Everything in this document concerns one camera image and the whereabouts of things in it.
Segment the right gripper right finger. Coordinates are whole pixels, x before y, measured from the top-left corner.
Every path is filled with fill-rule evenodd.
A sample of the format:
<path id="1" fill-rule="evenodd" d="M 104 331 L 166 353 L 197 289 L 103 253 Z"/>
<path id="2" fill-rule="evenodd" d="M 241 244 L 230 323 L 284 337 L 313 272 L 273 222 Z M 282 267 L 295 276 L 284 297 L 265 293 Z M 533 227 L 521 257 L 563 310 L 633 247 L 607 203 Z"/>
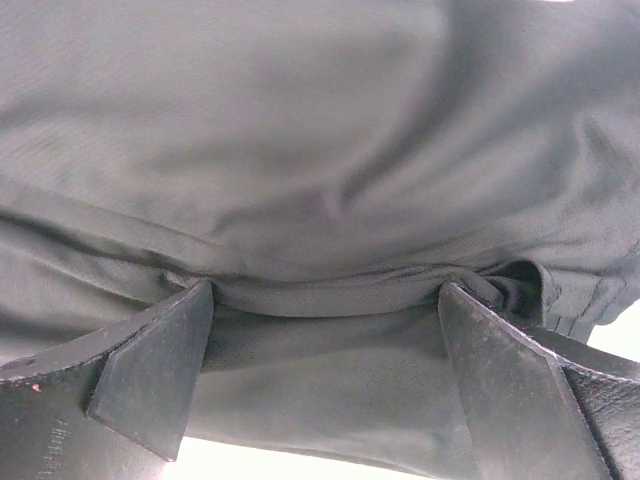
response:
<path id="1" fill-rule="evenodd" d="M 484 479 L 636 479 L 639 365 L 448 283 L 438 312 Z"/>

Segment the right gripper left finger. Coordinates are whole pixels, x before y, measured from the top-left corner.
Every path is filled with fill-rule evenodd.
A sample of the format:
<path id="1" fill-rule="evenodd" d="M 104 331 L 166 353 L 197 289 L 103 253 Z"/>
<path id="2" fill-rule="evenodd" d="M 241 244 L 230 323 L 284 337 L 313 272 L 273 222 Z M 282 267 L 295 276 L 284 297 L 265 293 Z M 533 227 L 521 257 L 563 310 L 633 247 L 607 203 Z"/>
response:
<path id="1" fill-rule="evenodd" d="M 2 479 L 161 478 L 185 434 L 213 313 L 201 282 L 2 365 Z"/>

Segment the black t shirt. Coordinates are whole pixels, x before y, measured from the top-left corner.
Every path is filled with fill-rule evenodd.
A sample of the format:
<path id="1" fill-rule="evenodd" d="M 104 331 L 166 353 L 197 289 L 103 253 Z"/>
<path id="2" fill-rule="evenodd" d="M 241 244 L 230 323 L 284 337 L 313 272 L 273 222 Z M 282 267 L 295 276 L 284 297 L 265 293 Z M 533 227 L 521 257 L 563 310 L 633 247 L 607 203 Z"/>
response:
<path id="1" fill-rule="evenodd" d="M 203 280 L 189 435 L 476 478 L 438 291 L 638 298 L 638 3 L 3 2 L 2 358 Z"/>

